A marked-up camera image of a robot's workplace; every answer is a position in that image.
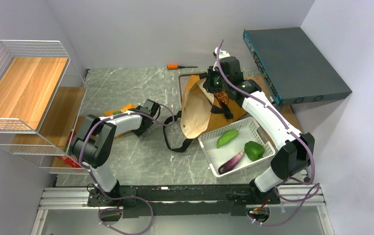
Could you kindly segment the yellow snack packet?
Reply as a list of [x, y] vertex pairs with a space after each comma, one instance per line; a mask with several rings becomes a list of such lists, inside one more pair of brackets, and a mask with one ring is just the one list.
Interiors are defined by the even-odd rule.
[[[118, 110], [109, 110], [109, 111], [106, 111], [106, 112], [104, 112], [104, 116], [105, 117], [109, 117], [109, 116], [113, 116], [113, 115], [117, 115], [117, 114], [121, 114], [121, 113], [124, 113], [124, 112], [126, 112], [126, 111], [128, 111], [128, 110], [130, 110], [130, 109], [135, 109], [137, 106], [135, 106], [135, 105], [133, 105], [133, 104], [128, 104], [128, 105], [126, 105], [126, 106], [124, 106], [124, 107], [122, 107], [122, 108], [120, 108], [120, 109], [118, 109]], [[122, 136], [124, 136], [124, 135], [127, 135], [127, 134], [129, 134], [129, 133], [131, 133], [132, 131], [131, 130], [128, 130], [128, 131], [126, 131], [126, 132], [123, 132], [123, 133], [120, 133], [120, 134], [116, 134], [115, 135], [115, 138], [117, 139], [117, 138], [120, 138], [120, 137], [122, 137]]]

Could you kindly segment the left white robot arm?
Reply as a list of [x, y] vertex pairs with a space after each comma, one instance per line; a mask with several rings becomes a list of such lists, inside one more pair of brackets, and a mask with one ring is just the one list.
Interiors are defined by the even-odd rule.
[[115, 137], [128, 131], [140, 136], [151, 127], [160, 109], [157, 102], [148, 99], [123, 113], [107, 117], [87, 115], [83, 119], [71, 141], [70, 153], [89, 172], [106, 205], [112, 206], [120, 198], [120, 183], [107, 163]]

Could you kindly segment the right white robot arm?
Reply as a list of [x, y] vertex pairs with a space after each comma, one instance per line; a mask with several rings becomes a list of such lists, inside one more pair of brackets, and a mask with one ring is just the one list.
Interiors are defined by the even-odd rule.
[[268, 197], [268, 191], [304, 169], [308, 172], [309, 183], [312, 183], [315, 177], [314, 137], [310, 133], [303, 134], [288, 122], [254, 80], [244, 79], [236, 57], [216, 52], [215, 58], [215, 64], [209, 67], [204, 76], [203, 88], [211, 94], [227, 93], [228, 98], [250, 114], [267, 132], [277, 149], [270, 167], [251, 182], [251, 201], [263, 202]]

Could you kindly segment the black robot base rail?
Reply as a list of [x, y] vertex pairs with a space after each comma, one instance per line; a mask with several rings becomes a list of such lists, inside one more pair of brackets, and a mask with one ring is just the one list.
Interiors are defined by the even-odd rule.
[[141, 216], [253, 214], [267, 220], [270, 209], [325, 206], [320, 189], [307, 185], [282, 185], [277, 190], [257, 193], [247, 184], [120, 186], [118, 195], [105, 197], [92, 185], [82, 188], [46, 188], [39, 210], [94, 210], [102, 221]]

